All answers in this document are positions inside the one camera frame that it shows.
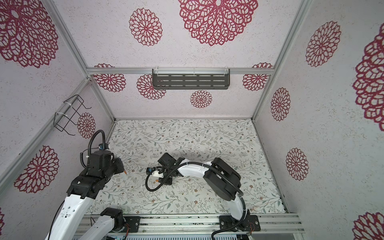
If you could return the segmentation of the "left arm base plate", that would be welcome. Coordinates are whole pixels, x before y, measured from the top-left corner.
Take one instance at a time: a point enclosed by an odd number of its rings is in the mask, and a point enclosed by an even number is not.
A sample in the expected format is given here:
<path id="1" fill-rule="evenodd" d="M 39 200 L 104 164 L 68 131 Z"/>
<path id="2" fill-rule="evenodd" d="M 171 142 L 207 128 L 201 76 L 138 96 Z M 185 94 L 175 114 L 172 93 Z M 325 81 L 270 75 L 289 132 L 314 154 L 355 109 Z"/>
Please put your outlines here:
<path id="1" fill-rule="evenodd" d="M 140 226 L 140 217 L 118 217 L 115 220 L 113 233 L 137 233 Z"/>

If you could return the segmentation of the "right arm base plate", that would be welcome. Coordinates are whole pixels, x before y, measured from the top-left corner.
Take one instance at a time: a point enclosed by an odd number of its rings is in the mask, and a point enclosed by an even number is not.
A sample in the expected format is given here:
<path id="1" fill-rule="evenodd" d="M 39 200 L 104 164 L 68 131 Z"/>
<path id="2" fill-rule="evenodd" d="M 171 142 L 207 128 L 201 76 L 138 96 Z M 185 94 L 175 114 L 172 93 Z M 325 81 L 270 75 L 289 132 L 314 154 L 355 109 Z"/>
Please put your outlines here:
<path id="1" fill-rule="evenodd" d="M 230 215 L 219 216 L 220 230 L 228 230 L 231 232 L 259 232 L 261 230 L 259 218 L 256 215 L 247 215 L 245 220 L 240 224 Z"/>

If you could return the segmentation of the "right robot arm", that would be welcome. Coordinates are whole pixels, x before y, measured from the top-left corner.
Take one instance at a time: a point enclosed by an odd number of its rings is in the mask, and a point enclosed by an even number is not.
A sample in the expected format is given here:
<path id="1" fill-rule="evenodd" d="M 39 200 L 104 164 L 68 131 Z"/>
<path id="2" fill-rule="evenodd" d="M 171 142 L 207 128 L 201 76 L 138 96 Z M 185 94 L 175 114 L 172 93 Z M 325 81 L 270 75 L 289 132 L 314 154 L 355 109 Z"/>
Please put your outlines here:
<path id="1" fill-rule="evenodd" d="M 148 177 L 157 174 L 160 187 L 170 185 L 175 177 L 195 177 L 204 179 L 213 192 L 226 201 L 231 217 L 236 221 L 244 221 L 247 209 L 241 190 L 241 176 L 230 165 L 220 158 L 211 162 L 193 162 L 185 158 L 174 159 L 170 154 L 163 154 L 158 160 L 160 164 L 148 173 Z"/>

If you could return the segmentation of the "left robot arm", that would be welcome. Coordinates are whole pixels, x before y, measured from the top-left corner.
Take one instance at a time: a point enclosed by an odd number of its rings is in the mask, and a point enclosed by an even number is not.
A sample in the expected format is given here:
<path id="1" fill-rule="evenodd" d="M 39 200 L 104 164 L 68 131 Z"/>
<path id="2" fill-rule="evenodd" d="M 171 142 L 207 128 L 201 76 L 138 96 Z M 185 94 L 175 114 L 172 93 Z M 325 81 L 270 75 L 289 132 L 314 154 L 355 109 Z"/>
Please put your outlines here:
<path id="1" fill-rule="evenodd" d="M 111 151 L 99 150 L 89 153 L 87 166 L 72 181 L 46 239 L 71 240 L 99 191 L 105 187 L 112 176 L 124 171 L 122 160 L 115 158 Z M 106 208 L 80 239 L 101 240 L 111 231 L 122 230 L 125 225 L 126 221 L 121 209 Z"/>

